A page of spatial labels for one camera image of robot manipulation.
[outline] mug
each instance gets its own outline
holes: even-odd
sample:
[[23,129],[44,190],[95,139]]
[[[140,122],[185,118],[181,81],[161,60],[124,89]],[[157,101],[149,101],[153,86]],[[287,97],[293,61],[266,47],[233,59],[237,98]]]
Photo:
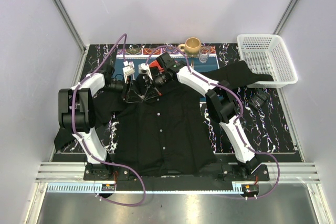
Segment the mug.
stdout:
[[198,51],[201,48],[201,41],[197,38],[189,38],[184,44],[180,44],[178,48],[185,52],[189,57],[197,57]]

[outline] laundry basket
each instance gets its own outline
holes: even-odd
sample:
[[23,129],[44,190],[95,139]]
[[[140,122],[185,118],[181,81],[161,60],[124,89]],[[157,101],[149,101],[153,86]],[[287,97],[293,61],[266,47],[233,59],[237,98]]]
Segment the laundry basket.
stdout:
[[253,73],[270,74],[274,81],[258,81],[249,88],[281,88],[298,81],[283,39],[272,34],[241,34],[237,37],[240,58]]

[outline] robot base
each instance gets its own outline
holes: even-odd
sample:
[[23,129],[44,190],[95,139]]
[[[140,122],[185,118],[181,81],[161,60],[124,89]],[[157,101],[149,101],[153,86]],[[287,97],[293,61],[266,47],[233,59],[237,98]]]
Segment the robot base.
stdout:
[[251,181],[255,182],[258,181],[269,181],[269,174],[267,165],[260,165],[258,169],[255,170],[254,173],[248,175],[247,172],[244,170],[243,166],[240,165],[222,165],[222,173],[220,174],[223,176],[223,181],[226,182],[239,182],[239,181]]
[[[106,162],[111,162],[110,155],[106,156]],[[105,164],[87,163],[83,180],[110,180],[113,178],[113,166]]]

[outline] glass cup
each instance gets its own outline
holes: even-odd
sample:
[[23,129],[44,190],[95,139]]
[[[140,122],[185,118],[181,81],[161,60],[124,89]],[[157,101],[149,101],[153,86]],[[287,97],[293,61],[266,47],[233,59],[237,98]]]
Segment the glass cup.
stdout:
[[201,47],[199,50],[198,58],[200,60],[200,63],[206,63],[206,61],[209,58],[211,49],[210,47]]

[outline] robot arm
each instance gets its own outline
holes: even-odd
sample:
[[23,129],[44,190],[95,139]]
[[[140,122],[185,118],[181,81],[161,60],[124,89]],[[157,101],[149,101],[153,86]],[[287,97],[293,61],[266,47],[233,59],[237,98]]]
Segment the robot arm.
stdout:
[[[207,83],[205,81],[202,81],[200,78],[195,76],[193,73],[196,73],[198,76],[201,76],[204,80],[207,81]],[[180,83],[185,84],[185,85],[193,88],[198,93],[200,93],[203,97],[207,98],[207,104],[209,102],[212,102],[212,104],[215,104],[216,100],[219,100],[219,98],[217,96],[217,93],[213,93],[213,92],[212,92],[212,94],[208,93],[209,90],[216,89],[216,87],[210,85],[209,83],[218,83],[217,81],[211,80],[211,79],[201,75],[200,73],[196,72],[194,69],[191,69],[191,72],[190,72],[186,66],[181,68],[176,73],[176,77],[177,77],[177,79]],[[208,106],[210,117],[213,120],[215,120],[214,119],[215,117],[218,117],[218,116],[214,115],[213,110],[215,110],[215,109],[216,108],[214,108],[214,106]],[[243,133],[244,140],[248,144],[247,147],[252,148],[252,146],[249,144],[249,141],[247,140],[246,135],[244,134],[244,130],[241,127],[242,125],[240,124],[240,121],[237,120],[236,124],[234,124],[234,120],[237,117],[238,117],[237,115],[234,115],[230,119],[228,119],[226,122],[222,122],[221,120],[216,120],[216,121],[217,121],[217,123],[219,123],[219,125],[223,128],[226,135],[228,136],[228,138],[229,138],[229,140],[230,140],[230,142],[231,142],[231,144],[232,144],[232,146],[235,150],[237,160],[242,162],[242,163],[247,163],[248,161],[250,161],[255,156],[255,154],[244,146],[243,142],[241,141],[241,139],[238,135],[237,129],[235,127],[236,125],[239,127],[239,131]]]
[[[240,121],[237,120],[234,123],[238,117],[237,102],[230,93],[210,84],[216,83],[229,88],[229,83],[227,81],[218,82],[211,80],[194,69],[188,69],[183,63],[175,62],[167,53],[159,56],[156,60],[165,72],[161,75],[160,81],[155,80],[154,83],[164,84],[169,79],[175,79],[204,96],[210,117],[224,129],[235,150],[238,162],[244,166],[248,174],[252,174],[260,166],[260,161],[255,156],[255,153],[249,150],[253,150],[253,148],[244,133]],[[237,128],[246,145],[241,140]]]
[[[59,108],[59,124],[61,127],[72,131],[71,119],[71,101],[73,99],[72,93],[76,86],[70,89],[61,89],[58,93],[58,108]],[[95,130],[95,115],[92,97],[98,90],[105,87],[104,75],[95,73],[88,79],[77,91],[76,99],[76,130],[82,135],[82,138],[76,134],[72,134],[74,138],[81,144],[85,141],[90,152],[100,160],[106,160],[107,151],[99,141]],[[92,164],[99,164],[90,155],[87,154],[88,162]]]

